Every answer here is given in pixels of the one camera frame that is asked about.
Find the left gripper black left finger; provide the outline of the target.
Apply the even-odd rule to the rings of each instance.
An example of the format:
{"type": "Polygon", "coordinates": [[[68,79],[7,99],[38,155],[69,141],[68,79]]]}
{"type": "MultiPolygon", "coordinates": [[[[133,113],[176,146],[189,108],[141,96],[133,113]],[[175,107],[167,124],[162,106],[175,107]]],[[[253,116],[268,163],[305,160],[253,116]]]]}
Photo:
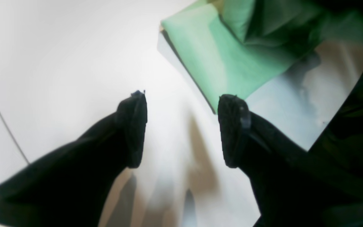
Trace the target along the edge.
{"type": "Polygon", "coordinates": [[[113,182],[139,167],[147,101],[136,91],[78,139],[46,154],[0,184],[0,224],[96,227],[113,182]]]}

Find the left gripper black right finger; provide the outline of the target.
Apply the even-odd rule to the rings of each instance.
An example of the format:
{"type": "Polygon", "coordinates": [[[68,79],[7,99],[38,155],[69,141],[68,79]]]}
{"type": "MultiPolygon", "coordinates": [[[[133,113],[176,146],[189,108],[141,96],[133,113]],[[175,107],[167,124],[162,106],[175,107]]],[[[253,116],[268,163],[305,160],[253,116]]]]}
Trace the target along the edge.
{"type": "Polygon", "coordinates": [[[249,178],[255,227],[363,227],[363,178],[304,151],[237,96],[218,103],[223,157],[249,178]]]}

